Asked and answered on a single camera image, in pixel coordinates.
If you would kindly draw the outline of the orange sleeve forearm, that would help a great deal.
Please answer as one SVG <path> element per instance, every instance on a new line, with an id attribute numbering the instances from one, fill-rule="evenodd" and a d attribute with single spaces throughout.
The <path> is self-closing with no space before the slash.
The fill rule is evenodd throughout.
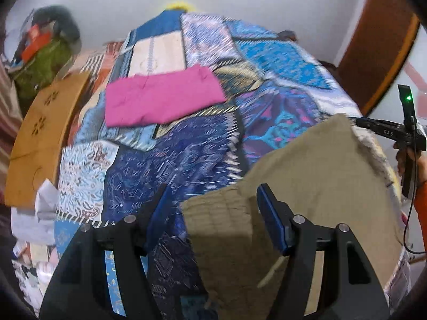
<path id="1" fill-rule="evenodd" d="M 426 155 L 421 153 L 417 159 L 418 166 L 418 184 L 414 206 L 418 215 L 418 221 L 421 226 L 423 236 L 423 245 L 426 249 L 427 244 L 427 168 Z"/>

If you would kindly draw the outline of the person's right hand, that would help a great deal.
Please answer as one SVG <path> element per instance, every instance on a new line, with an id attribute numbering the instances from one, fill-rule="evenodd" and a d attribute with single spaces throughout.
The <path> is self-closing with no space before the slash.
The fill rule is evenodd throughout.
<path id="1" fill-rule="evenodd" d="M 397 151 L 396 161 L 397 161 L 397 172 L 399 176 L 405 175 L 405 163 L 407 160 L 415 162 L 417 160 L 414 150 L 405 145 L 400 145 L 398 142 L 394 143 L 393 148 Z"/>

